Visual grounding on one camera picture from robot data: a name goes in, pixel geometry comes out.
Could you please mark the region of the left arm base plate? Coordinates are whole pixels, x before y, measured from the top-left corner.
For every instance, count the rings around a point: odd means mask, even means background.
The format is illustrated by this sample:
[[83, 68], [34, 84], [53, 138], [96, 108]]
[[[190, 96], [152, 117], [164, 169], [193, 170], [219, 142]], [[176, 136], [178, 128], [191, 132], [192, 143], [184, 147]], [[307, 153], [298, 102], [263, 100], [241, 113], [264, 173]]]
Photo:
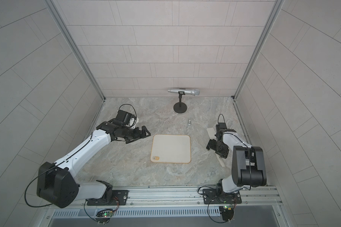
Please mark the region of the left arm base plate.
[[100, 199], [88, 199], [88, 206], [124, 206], [127, 203], [129, 190], [113, 190], [110, 195], [106, 192]]

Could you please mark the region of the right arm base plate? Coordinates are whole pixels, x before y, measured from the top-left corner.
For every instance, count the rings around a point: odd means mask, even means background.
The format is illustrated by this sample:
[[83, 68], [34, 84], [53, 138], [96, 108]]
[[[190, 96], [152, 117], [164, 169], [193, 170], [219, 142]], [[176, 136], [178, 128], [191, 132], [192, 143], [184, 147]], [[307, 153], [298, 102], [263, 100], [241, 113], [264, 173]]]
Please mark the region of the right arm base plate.
[[217, 189], [210, 187], [201, 187], [199, 188], [198, 194], [200, 194], [203, 198], [204, 204], [241, 204], [241, 196], [240, 193], [237, 192], [235, 194], [226, 194], [218, 192]]

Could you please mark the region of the white cutting board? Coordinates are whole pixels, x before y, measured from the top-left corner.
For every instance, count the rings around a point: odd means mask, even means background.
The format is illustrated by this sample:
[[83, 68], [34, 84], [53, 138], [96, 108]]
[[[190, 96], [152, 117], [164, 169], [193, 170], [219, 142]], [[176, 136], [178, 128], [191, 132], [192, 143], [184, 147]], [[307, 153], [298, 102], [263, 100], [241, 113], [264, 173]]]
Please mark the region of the white cutting board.
[[191, 138], [188, 135], [154, 135], [150, 161], [189, 164], [191, 162]]

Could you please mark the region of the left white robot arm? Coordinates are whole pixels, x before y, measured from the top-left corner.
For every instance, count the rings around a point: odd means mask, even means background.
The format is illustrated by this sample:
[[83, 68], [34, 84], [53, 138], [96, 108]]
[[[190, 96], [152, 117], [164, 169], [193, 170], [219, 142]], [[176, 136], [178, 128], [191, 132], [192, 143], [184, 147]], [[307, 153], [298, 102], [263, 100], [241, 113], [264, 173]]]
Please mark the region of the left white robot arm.
[[76, 182], [81, 168], [103, 147], [121, 139], [129, 144], [151, 136], [145, 126], [129, 127], [101, 123], [86, 141], [54, 163], [45, 162], [38, 171], [37, 196], [51, 204], [65, 208], [73, 201], [90, 200], [95, 205], [108, 205], [114, 201], [113, 186], [105, 181]]

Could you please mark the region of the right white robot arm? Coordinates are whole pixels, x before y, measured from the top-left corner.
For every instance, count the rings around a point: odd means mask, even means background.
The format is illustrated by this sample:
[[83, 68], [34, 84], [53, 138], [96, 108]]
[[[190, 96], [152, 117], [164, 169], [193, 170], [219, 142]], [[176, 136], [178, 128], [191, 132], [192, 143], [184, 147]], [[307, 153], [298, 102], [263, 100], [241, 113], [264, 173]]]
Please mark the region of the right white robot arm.
[[[242, 189], [266, 184], [265, 163], [260, 147], [253, 147], [238, 137], [235, 130], [208, 128], [210, 138], [208, 149], [216, 152], [220, 164], [222, 149], [233, 148], [232, 174], [221, 179], [217, 185], [218, 194], [235, 194]], [[161, 135], [153, 137], [150, 160], [153, 163], [188, 164], [191, 162], [191, 142], [187, 135]]]

